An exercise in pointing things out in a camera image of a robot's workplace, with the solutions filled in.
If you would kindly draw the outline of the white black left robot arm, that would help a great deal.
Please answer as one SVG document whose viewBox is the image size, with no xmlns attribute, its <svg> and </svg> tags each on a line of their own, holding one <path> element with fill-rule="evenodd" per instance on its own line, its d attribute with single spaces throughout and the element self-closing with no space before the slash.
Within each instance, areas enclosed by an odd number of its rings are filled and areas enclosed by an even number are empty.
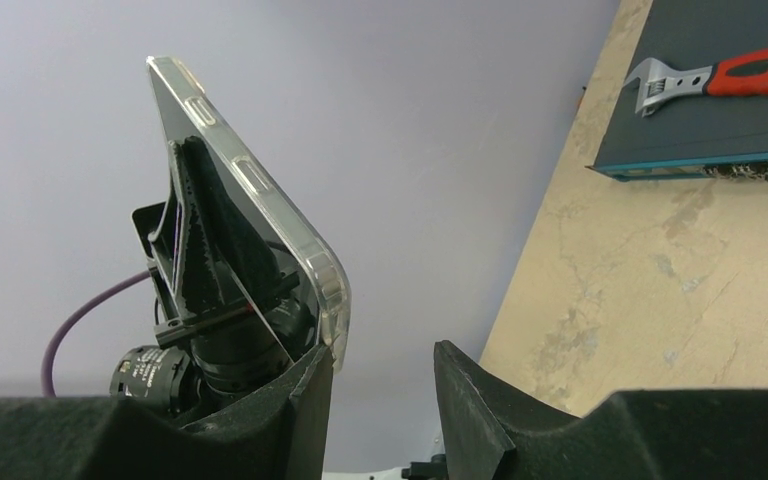
<svg viewBox="0 0 768 480">
<path fill-rule="evenodd" d="M 317 318 L 290 249 L 234 203 L 206 142 L 173 140 L 168 153 L 168 199 L 132 215 L 156 341 L 126 353 L 110 392 L 183 421 L 277 379 L 314 345 Z"/>
</svg>

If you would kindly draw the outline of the phone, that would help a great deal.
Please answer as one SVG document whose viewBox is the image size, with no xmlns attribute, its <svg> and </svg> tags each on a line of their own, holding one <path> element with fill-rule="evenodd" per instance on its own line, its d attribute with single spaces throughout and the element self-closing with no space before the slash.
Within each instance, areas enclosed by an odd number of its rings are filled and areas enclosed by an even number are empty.
<svg viewBox="0 0 768 480">
<path fill-rule="evenodd" d="M 146 68 L 168 141 L 204 141 L 221 184 L 254 226 L 289 248 L 318 307 L 318 335 L 330 348 L 334 369 L 344 364 L 351 317 L 348 275 L 336 253 L 278 185 L 179 59 L 149 56 Z"/>
</svg>

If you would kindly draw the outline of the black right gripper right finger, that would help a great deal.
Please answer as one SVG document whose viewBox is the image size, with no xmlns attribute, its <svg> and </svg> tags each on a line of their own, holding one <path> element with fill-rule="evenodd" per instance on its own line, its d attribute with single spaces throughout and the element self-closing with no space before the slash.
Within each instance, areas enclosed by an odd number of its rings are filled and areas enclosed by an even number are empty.
<svg viewBox="0 0 768 480">
<path fill-rule="evenodd" d="M 434 373 L 452 479 L 768 479 L 768 389 L 617 391 L 576 417 L 448 341 Z"/>
</svg>

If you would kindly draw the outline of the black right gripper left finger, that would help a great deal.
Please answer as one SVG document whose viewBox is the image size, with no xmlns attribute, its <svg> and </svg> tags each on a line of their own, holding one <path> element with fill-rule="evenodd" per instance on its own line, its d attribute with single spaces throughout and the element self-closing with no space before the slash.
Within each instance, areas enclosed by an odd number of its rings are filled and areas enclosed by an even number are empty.
<svg viewBox="0 0 768 480">
<path fill-rule="evenodd" d="M 0 479 L 319 479 L 332 380 L 318 345 L 183 428 L 130 399 L 0 398 Z"/>
</svg>

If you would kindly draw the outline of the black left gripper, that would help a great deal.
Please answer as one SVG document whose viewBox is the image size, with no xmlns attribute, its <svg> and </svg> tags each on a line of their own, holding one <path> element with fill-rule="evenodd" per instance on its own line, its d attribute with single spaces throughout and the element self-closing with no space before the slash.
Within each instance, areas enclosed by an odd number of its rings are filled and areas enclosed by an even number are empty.
<svg viewBox="0 0 768 480">
<path fill-rule="evenodd" d="M 215 395 L 239 398 L 281 376 L 310 350 L 317 317 L 307 304 L 287 298 L 301 283 L 299 273 L 280 267 L 280 246 L 262 237 L 234 204 L 206 143 L 190 136 L 167 148 L 167 200 L 132 214 L 169 320 L 154 333 L 161 347 L 190 354 Z M 225 308 L 243 311 L 184 334 L 183 322 Z"/>
</svg>

